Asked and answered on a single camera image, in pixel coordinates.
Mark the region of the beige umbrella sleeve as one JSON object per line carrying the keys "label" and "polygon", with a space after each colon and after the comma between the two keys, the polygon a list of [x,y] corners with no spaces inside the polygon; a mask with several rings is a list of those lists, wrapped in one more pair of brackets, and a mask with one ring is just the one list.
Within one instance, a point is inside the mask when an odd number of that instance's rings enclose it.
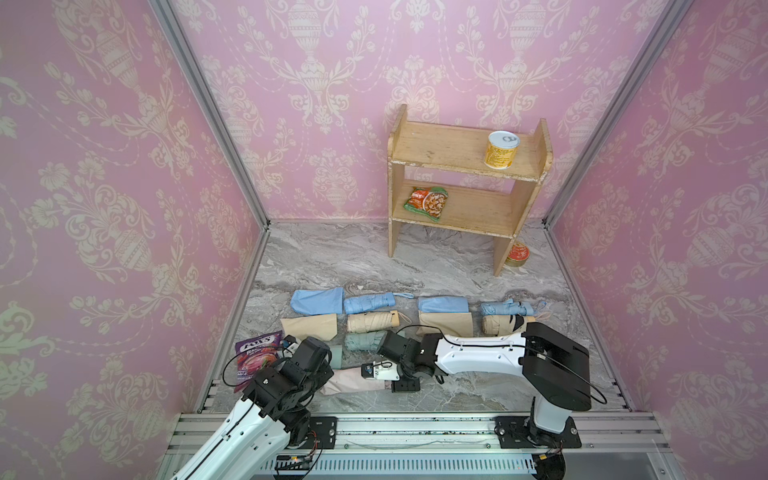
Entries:
{"label": "beige umbrella sleeve", "polygon": [[466,313],[419,313],[417,335],[443,332],[456,337],[473,337],[474,326],[472,315]]}

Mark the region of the pink sleeved umbrella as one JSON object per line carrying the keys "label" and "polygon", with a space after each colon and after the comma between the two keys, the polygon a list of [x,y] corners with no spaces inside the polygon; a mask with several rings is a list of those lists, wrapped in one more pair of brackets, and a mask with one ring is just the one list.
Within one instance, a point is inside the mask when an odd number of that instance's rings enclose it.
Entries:
{"label": "pink sleeved umbrella", "polygon": [[335,371],[333,376],[323,385],[320,393],[333,396],[346,393],[360,393],[386,390],[391,386],[388,380],[364,378],[359,368]]}

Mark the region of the blue sleeved umbrella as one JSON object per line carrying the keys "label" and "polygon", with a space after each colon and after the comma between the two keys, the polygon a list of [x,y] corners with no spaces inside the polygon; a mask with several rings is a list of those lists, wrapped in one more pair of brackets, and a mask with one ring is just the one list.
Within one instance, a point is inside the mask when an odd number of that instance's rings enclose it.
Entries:
{"label": "blue sleeved umbrella", "polygon": [[294,312],[303,316],[343,313],[344,289],[296,290],[290,300]]}

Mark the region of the green sleeved umbrella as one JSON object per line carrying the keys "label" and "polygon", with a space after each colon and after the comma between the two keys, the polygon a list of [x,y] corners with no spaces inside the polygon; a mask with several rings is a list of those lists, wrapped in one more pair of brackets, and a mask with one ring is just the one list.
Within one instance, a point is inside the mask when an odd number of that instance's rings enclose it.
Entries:
{"label": "green sleeved umbrella", "polygon": [[331,360],[330,360],[331,368],[334,371],[340,370],[342,368],[342,363],[343,363],[343,346],[331,345],[330,352],[331,352]]}

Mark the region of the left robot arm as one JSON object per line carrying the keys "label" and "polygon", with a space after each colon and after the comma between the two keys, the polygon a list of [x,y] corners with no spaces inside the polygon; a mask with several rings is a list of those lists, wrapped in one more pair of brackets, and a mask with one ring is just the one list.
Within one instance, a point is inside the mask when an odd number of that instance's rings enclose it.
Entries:
{"label": "left robot arm", "polygon": [[214,434],[174,475],[176,479],[250,479],[310,433],[307,405],[333,376],[332,352],[308,337],[296,350],[257,371]]}

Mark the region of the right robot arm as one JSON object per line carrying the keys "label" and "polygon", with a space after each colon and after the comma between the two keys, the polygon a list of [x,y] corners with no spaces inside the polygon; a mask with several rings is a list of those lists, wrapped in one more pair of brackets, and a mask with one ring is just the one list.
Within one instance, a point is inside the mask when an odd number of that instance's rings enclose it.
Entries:
{"label": "right robot arm", "polygon": [[395,367],[399,383],[468,372],[526,380],[536,391],[529,415],[495,419],[495,434],[507,449],[578,449],[582,442],[572,414],[607,403],[590,381],[588,349],[539,322],[502,337],[462,338],[437,327],[420,340],[388,332],[376,353]]}

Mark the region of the purple snack bag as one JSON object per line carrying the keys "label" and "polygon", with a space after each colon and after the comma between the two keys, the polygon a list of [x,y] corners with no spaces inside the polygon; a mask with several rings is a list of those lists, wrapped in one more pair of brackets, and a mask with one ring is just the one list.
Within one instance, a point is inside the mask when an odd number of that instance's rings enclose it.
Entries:
{"label": "purple snack bag", "polygon": [[232,382],[235,392],[242,391],[257,371],[278,359],[282,338],[283,332],[275,331],[235,343],[236,375]]}

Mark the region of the red round tin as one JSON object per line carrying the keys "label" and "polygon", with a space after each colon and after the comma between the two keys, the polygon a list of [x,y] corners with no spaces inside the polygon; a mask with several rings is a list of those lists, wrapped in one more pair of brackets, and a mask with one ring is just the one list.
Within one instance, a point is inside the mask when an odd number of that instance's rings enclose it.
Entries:
{"label": "red round tin", "polygon": [[511,247],[505,264],[510,267],[522,267],[530,258],[530,249],[523,242],[515,242]]}

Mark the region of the orange green snack packet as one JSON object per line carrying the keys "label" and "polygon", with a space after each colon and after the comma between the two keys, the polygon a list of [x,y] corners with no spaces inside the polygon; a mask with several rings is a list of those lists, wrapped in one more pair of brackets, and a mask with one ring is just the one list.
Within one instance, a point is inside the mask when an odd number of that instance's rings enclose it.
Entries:
{"label": "orange green snack packet", "polygon": [[442,187],[414,187],[403,208],[438,222],[448,199],[449,194]]}

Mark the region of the yellow can white lid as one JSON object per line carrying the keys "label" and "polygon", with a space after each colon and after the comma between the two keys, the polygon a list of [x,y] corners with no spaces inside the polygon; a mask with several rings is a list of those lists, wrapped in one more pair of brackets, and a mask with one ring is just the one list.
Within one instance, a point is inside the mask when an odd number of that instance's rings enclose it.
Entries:
{"label": "yellow can white lid", "polygon": [[514,161],[521,139],[509,131],[493,131],[488,135],[484,163],[494,170],[507,169]]}

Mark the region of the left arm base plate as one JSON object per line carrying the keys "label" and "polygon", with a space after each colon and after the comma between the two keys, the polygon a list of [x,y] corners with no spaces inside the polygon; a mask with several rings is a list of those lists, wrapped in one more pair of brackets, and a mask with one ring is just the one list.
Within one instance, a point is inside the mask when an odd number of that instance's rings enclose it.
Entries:
{"label": "left arm base plate", "polygon": [[291,437],[291,450],[333,450],[336,445],[339,418],[336,416],[312,416],[308,424]]}

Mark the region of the aluminium front rail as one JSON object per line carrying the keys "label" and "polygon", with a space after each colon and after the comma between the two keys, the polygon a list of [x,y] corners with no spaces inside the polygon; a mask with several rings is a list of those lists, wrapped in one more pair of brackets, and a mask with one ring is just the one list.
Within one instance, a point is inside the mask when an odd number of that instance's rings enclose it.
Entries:
{"label": "aluminium front rail", "polygon": [[[505,449],[499,413],[337,413],[312,479],[529,479],[531,450]],[[573,416],[581,447],[565,449],[569,479],[682,479],[656,418],[639,412]]]}

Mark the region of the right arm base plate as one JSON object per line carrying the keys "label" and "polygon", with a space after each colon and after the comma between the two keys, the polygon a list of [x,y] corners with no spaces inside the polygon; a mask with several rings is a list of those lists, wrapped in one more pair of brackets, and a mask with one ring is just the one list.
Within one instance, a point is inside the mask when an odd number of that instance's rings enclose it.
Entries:
{"label": "right arm base plate", "polygon": [[494,433],[502,449],[579,449],[582,441],[574,420],[568,417],[562,433],[552,433],[533,425],[530,416],[497,416]]}

